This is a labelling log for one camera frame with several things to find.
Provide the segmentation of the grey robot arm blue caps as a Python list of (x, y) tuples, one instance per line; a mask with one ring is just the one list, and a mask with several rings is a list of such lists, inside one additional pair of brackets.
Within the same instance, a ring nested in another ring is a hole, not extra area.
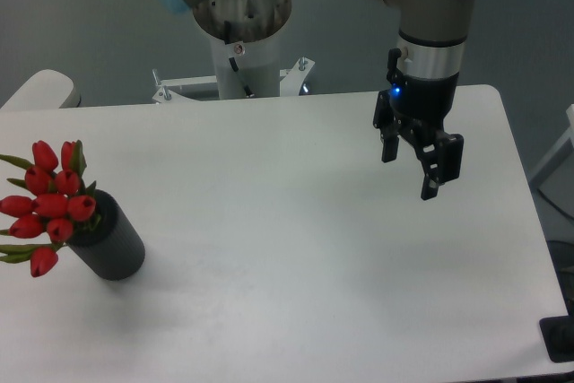
[[(222, 99), (277, 97), (284, 79), (276, 37), (291, 0), (160, 0), (173, 13), (191, 12), (212, 43)], [(459, 176), (461, 135), (447, 133), (474, 0), (380, 0), (400, 13), (397, 43), (388, 51), (389, 88), (378, 94), (373, 125), (383, 161), (409, 143), (423, 170), (422, 199)]]

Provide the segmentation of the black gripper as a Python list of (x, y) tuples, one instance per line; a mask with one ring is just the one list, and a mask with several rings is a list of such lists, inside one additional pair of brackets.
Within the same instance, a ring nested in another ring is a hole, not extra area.
[(378, 93), (373, 116), (373, 126), (380, 132), (381, 160), (394, 161), (399, 139), (404, 138), (422, 165), (421, 199), (432, 199), (440, 186), (460, 175), (464, 137), (444, 130), (458, 75), (422, 79), (390, 71), (387, 79), (391, 87)]

